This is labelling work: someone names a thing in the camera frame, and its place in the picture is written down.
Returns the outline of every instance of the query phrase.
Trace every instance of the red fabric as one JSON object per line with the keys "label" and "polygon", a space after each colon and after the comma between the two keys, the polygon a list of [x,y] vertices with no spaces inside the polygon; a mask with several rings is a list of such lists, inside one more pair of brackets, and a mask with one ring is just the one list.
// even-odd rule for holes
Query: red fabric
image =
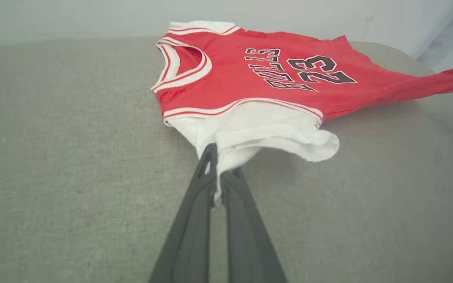
{"label": "red fabric", "polygon": [[[244,98],[271,98],[319,109],[324,113],[324,119],[331,119],[367,106],[453,92],[453,69],[426,77],[392,72],[353,50],[345,36],[334,40],[319,40],[284,32],[261,33],[239,29],[229,35],[199,32],[185,35],[169,33],[166,37],[200,48],[209,56],[212,69],[196,82],[159,90],[157,94],[162,102],[162,113],[183,107],[215,109]],[[274,60],[275,57],[270,57],[267,53],[253,53],[254,51],[247,53],[248,49],[255,52],[279,49],[277,61],[283,70],[275,70],[275,66],[269,65],[275,63],[274,61],[245,59],[257,57]],[[189,48],[179,51],[183,70],[196,67],[201,59],[200,54],[197,57],[195,52],[184,55],[186,50]],[[288,59],[308,59],[317,55],[332,59],[336,66],[332,70],[326,70],[331,64],[327,67],[325,61],[316,61],[311,68],[304,62],[296,63],[295,68],[288,62]],[[267,68],[250,68],[250,64]],[[293,82],[287,81],[284,75],[257,73],[254,70],[287,74]],[[313,82],[306,82],[299,75],[301,72],[304,76],[309,72],[317,73],[335,81],[338,78],[331,74],[341,72],[346,78],[345,82],[333,83],[310,76],[308,80]],[[289,87],[297,88],[276,88],[265,79],[276,84],[294,84],[297,86]]]}
{"label": "red fabric", "polygon": [[177,75],[181,75],[183,72],[195,68],[199,65],[200,60],[202,59],[200,51],[190,47],[176,46],[174,47],[174,50],[178,52],[180,59],[180,67]]}

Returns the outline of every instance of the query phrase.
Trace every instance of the bulls jersey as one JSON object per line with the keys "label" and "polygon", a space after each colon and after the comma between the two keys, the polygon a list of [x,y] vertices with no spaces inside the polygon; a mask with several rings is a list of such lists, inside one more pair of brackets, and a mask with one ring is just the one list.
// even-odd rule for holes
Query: bulls jersey
{"label": "bulls jersey", "polygon": [[257,101],[321,123],[367,106],[453,92],[453,69],[426,77],[392,72],[353,50],[345,36],[320,40],[196,21],[171,23],[157,46],[166,66],[152,90],[165,122]]}

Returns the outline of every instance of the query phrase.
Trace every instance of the gray fabric surface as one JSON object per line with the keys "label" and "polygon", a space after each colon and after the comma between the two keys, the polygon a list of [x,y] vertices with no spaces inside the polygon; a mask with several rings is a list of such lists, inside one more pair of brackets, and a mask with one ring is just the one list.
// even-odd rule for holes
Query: gray fabric surface
{"label": "gray fabric surface", "polygon": [[[197,158],[149,88],[156,38],[0,48],[0,283],[144,282]],[[429,70],[353,43],[385,68]],[[338,154],[244,173],[291,283],[453,282],[453,94],[326,121]],[[214,211],[212,282],[225,279]]]}

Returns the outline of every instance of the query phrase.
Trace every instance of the jersey hem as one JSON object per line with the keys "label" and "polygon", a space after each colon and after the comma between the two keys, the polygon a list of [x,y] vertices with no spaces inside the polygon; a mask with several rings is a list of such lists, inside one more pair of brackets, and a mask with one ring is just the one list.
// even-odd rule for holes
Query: jersey hem
{"label": "jersey hem", "polygon": [[216,115],[223,115],[228,113],[228,111],[234,109],[234,107],[244,104],[247,102],[265,102],[265,103],[273,103],[279,104],[281,106],[293,108],[298,111],[302,111],[307,113],[313,118],[317,120],[317,127],[319,128],[322,123],[323,114],[319,109],[311,108],[302,104],[287,102],[278,99],[271,99],[271,98],[244,98],[239,99],[237,101],[231,102],[223,107],[215,108],[215,109],[202,109],[202,108],[194,108],[194,107],[182,107],[176,108],[172,110],[165,111],[163,113],[164,117],[164,124],[167,126],[171,126],[169,124],[169,120],[178,119],[178,118],[185,118],[185,117],[194,117],[194,118],[207,118],[210,116]]}

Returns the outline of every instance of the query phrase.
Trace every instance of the basketball jersey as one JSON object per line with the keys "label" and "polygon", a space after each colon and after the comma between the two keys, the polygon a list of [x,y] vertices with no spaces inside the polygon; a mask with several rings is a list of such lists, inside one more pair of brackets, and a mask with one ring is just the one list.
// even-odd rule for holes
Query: basketball jersey
{"label": "basketball jersey", "polygon": [[392,72],[345,36],[320,40],[195,21],[171,23],[157,46],[165,68],[152,90],[167,125],[254,101],[302,111],[320,124],[367,106],[453,92],[453,69],[426,77]]}

